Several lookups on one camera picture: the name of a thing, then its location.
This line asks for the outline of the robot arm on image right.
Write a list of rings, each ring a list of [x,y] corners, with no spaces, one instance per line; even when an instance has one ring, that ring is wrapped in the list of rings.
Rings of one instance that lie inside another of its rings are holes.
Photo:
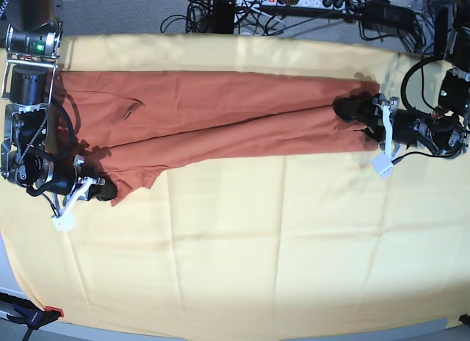
[[[453,0],[456,9],[452,34],[442,53],[422,57],[404,76],[398,98],[375,96],[341,98],[333,110],[346,123],[362,123],[364,133],[379,142],[383,153],[374,159],[376,165],[391,168],[403,158],[401,145],[428,150],[432,158],[454,159],[469,147],[469,0]],[[449,60],[438,95],[430,113],[413,107],[407,98],[407,86],[415,72],[423,72],[432,62]]]

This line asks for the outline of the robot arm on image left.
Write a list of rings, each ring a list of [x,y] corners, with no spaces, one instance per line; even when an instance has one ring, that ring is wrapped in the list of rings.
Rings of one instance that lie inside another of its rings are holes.
[[[6,67],[1,98],[8,102],[1,144],[1,176],[32,197],[62,195],[73,199],[111,201],[116,186],[84,167],[84,158],[71,155],[75,147],[72,121],[53,96],[63,23],[62,0],[1,0],[1,16],[8,26],[4,48]],[[46,150],[48,119],[56,109],[65,121],[66,146]]]

